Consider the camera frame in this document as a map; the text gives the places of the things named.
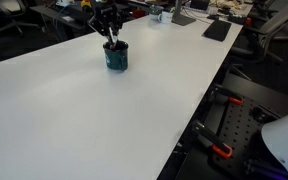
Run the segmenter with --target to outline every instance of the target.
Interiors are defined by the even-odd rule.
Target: dark green cup
[[[110,44],[107,42],[103,45],[105,52],[106,65],[110,69],[125,71],[128,67],[127,49],[128,44],[123,41],[117,41],[115,48],[110,49]]]

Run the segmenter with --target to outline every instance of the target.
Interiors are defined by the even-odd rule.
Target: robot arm
[[[115,4],[95,0],[92,0],[91,4],[94,16],[88,21],[88,25],[102,36],[105,36],[111,45],[111,49],[114,49],[118,40],[119,29],[122,29],[123,26],[121,14]]]

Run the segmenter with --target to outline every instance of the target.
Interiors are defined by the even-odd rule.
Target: white table
[[[0,63],[0,180],[156,179],[241,30],[224,42],[144,17],[129,69],[90,34]]]

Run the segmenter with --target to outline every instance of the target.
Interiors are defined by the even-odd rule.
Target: red part
[[[213,144],[213,146],[212,146],[212,149],[213,149],[213,151],[215,151],[217,154],[219,154],[220,156],[222,156],[224,159],[227,159],[227,158],[229,158],[229,157],[232,156],[233,150],[232,150],[232,148],[231,148],[230,146],[228,146],[228,145],[226,145],[226,144],[224,144],[224,145],[230,150],[229,153],[225,153],[224,151],[222,151],[220,148],[218,148],[218,147],[217,147],[216,145],[214,145],[214,144]]]
[[[230,102],[234,103],[234,104],[237,104],[237,105],[243,104],[243,100],[238,100],[238,99],[235,99],[235,98],[232,98],[232,97],[228,98],[228,100]]]

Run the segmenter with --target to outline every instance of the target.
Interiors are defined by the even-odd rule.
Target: cup
[[[157,20],[158,15],[160,15],[162,13],[163,9],[164,8],[162,6],[152,5],[150,7],[150,10],[149,10],[149,14],[150,14],[151,19]]]
[[[172,22],[173,13],[163,11],[162,14],[158,15],[158,21],[163,24],[169,24]]]
[[[117,41],[114,49],[111,49],[110,46],[108,42],[103,45],[107,67],[114,70],[125,71],[128,67],[128,44],[124,41]]]

